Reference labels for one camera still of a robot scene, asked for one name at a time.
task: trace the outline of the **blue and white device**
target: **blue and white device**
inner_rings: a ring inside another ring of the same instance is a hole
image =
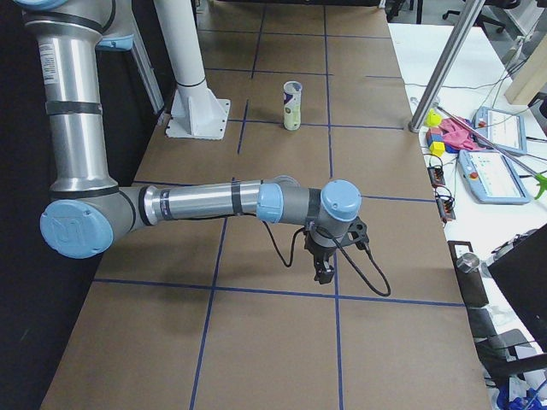
[[[462,176],[481,203],[521,205],[532,200],[511,163],[499,152],[461,150]]]
[[[480,107],[474,116],[473,125],[477,132],[511,154],[524,155],[527,152],[522,115],[490,107]]]

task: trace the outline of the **black monitor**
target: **black monitor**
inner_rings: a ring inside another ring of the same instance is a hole
[[[488,270],[524,326],[547,351],[547,225],[519,241]]]

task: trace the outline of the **blue cap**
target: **blue cap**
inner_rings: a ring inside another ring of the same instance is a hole
[[[262,184],[258,190],[256,217],[277,224],[283,216],[283,191],[277,184]]]
[[[359,214],[361,192],[351,182],[337,179],[321,190],[321,205],[335,220],[351,222]]]
[[[23,9],[27,10],[51,10],[55,7],[62,6],[68,0],[14,0]]]
[[[105,37],[96,49],[101,51],[129,51],[133,48],[133,34],[129,34],[123,37]]]
[[[112,226],[98,209],[70,199],[52,202],[45,209],[40,231],[51,248],[75,259],[100,254],[114,241]]]

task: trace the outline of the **pink cloth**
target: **pink cloth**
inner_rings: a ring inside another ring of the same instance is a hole
[[[438,127],[443,130],[444,143],[454,149],[467,149],[469,151],[483,149],[471,139],[471,132],[459,126],[451,118],[445,118]]]

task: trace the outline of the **black band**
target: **black band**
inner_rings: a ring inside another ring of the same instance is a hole
[[[232,208],[234,215],[243,214],[243,206],[241,205],[241,184],[232,182]]]
[[[96,21],[86,19],[85,17],[78,17],[77,15],[65,15],[64,13],[57,13],[55,11],[43,11],[41,13],[33,13],[27,11],[23,15],[23,21],[25,24],[32,23],[34,21],[57,21],[59,23],[71,23],[77,26],[87,27],[96,32],[103,34],[103,27]]]
[[[154,224],[150,222],[146,215],[146,211],[144,210],[144,196],[146,195],[146,190],[148,190],[148,186],[143,186],[138,192],[138,214],[145,225],[153,226]]]
[[[317,220],[321,208],[321,190],[309,188],[308,214],[306,215],[306,226]]]
[[[196,83],[196,84],[186,85],[186,84],[181,84],[179,81],[177,81],[177,84],[180,85],[181,87],[190,88],[190,87],[197,87],[198,85],[201,85],[204,82],[205,82],[205,77],[203,77],[203,79],[199,83]]]
[[[171,214],[171,208],[169,207],[169,193],[171,190],[162,190],[160,192],[160,209],[162,210],[163,219],[174,220],[173,214]]]
[[[112,9],[110,10],[110,17],[103,26],[103,32],[106,32],[110,26],[112,26],[112,23],[114,23],[114,19],[116,18],[116,0],[112,0]]]
[[[120,195],[123,196],[127,202],[129,202],[129,206],[131,207],[131,211],[133,212],[133,222],[131,223],[131,228],[129,228],[129,231],[131,231],[131,229],[133,229],[133,227],[135,226],[135,221],[137,220],[137,211],[135,210],[135,206],[133,205],[131,198],[127,196],[127,194],[123,190],[120,191]]]
[[[97,198],[98,196],[115,194],[119,191],[118,185],[114,185],[100,190],[52,190],[50,196],[55,199]]]
[[[103,115],[103,107],[98,102],[48,101],[45,104],[47,115],[97,114]]]

